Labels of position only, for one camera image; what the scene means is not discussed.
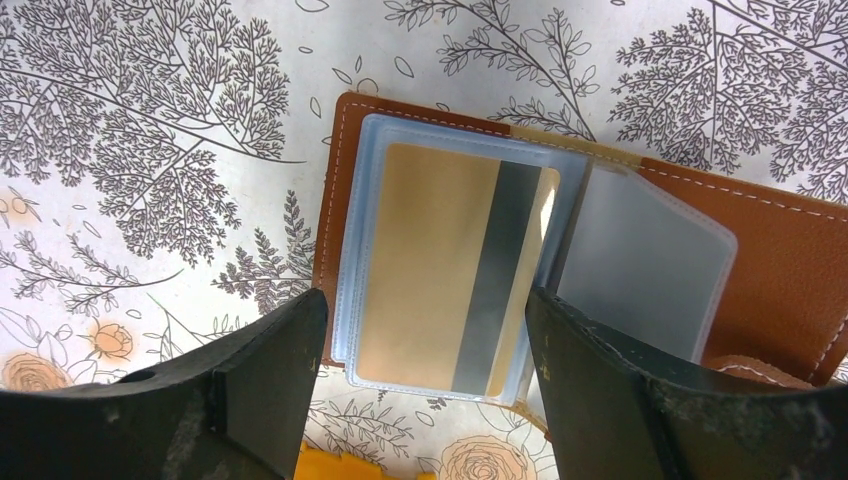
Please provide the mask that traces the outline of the brown leather card holder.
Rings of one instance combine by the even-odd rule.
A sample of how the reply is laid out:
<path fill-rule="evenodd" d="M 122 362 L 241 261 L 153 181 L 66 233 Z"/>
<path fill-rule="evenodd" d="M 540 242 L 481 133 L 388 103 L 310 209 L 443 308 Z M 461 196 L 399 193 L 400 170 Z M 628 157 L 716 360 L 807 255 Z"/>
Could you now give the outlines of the brown leather card holder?
<path fill-rule="evenodd" d="M 549 167 L 560 183 L 502 394 L 355 374 L 386 152 L 393 143 Z M 356 386 L 499 405 L 547 424 L 526 324 L 544 289 L 588 319 L 717 372 L 826 385 L 847 353 L 847 210 L 586 140 L 347 92 L 336 104 L 313 284 L 325 359 Z"/>

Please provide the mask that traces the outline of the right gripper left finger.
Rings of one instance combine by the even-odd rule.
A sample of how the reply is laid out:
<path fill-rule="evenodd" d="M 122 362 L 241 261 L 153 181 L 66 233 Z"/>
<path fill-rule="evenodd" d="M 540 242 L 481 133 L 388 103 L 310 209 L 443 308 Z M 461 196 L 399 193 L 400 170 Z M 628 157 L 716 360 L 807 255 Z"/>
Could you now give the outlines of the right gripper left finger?
<path fill-rule="evenodd" d="M 290 479 L 328 323 L 318 289 L 125 379 L 119 421 L 143 479 Z"/>

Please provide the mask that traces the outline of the floral patterned table mat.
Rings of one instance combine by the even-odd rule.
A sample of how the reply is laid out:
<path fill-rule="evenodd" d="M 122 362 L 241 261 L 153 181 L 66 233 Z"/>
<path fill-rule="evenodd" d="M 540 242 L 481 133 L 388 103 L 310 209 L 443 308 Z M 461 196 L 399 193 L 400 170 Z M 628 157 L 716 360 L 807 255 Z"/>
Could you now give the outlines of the floral patterned table mat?
<path fill-rule="evenodd" d="M 3 478 L 143 479 L 125 379 L 318 289 L 347 92 L 847 210 L 843 1 L 5 1 Z M 325 299 L 301 443 L 396 479 L 564 479 L 547 424 L 351 384 Z M 845 478 L 847 353 L 785 390 L 781 479 Z"/>

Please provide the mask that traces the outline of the gold credit card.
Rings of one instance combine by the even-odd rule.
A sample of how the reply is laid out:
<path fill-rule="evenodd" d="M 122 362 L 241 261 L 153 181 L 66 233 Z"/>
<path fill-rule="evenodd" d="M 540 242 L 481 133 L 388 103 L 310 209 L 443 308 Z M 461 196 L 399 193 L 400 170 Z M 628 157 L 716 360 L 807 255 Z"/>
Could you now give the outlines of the gold credit card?
<path fill-rule="evenodd" d="M 391 144 L 355 374 L 502 394 L 559 183 L 549 167 Z"/>

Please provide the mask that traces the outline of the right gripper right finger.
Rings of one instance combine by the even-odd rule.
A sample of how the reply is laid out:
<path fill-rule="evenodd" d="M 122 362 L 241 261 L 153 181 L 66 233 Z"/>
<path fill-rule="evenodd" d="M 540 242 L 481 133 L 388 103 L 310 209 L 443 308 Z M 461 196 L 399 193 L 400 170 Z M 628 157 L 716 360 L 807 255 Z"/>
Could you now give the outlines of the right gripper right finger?
<path fill-rule="evenodd" d="M 781 479 L 785 389 L 667 354 L 542 289 L 528 299 L 547 430 L 564 479 Z"/>

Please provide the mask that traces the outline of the orange green brown card stack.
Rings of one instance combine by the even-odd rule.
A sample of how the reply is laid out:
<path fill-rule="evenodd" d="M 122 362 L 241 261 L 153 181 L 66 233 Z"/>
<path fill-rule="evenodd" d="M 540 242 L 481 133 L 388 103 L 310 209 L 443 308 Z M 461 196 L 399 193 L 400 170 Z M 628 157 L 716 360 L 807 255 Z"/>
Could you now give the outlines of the orange green brown card stack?
<path fill-rule="evenodd" d="M 294 480 L 396 480 L 382 468 L 348 453 L 334 454 L 302 442 Z"/>

